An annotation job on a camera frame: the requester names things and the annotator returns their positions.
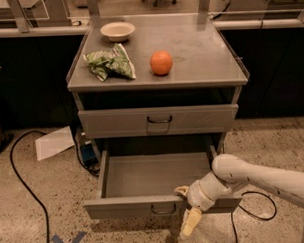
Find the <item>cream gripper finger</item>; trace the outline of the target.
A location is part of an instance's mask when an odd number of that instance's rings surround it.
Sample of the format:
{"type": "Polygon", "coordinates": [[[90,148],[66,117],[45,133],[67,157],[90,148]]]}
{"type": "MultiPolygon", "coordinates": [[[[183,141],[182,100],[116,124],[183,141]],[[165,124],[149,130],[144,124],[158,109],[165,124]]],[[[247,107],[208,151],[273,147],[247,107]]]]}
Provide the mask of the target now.
{"type": "Polygon", "coordinates": [[[180,238],[189,237],[200,223],[202,212],[195,207],[186,209],[182,219],[180,238]]]}
{"type": "Polygon", "coordinates": [[[181,187],[177,187],[177,188],[174,189],[174,192],[177,195],[187,196],[188,195],[188,186],[183,185],[181,187]]]}

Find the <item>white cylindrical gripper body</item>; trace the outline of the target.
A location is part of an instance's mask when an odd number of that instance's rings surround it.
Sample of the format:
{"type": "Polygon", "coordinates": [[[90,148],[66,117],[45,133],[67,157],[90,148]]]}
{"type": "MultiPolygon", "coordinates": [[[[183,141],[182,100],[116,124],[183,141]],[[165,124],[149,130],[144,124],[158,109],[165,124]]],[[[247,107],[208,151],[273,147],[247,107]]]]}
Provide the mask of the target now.
{"type": "Polygon", "coordinates": [[[215,202],[228,194],[231,188],[211,171],[202,179],[193,182],[187,191],[188,203],[202,212],[206,212],[215,202]]]}

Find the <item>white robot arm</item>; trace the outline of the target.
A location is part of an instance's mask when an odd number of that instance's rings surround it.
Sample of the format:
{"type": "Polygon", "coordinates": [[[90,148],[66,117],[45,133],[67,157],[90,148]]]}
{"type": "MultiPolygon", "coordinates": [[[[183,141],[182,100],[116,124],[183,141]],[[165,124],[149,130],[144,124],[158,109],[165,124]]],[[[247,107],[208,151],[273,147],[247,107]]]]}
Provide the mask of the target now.
{"type": "MultiPolygon", "coordinates": [[[[174,191],[183,195],[190,209],[186,209],[180,237],[189,237],[200,223],[204,212],[215,202],[251,184],[266,192],[304,208],[304,172],[250,164],[229,154],[215,156],[212,170],[202,179],[174,191]]],[[[304,230],[301,238],[304,243],[304,230]]]]}

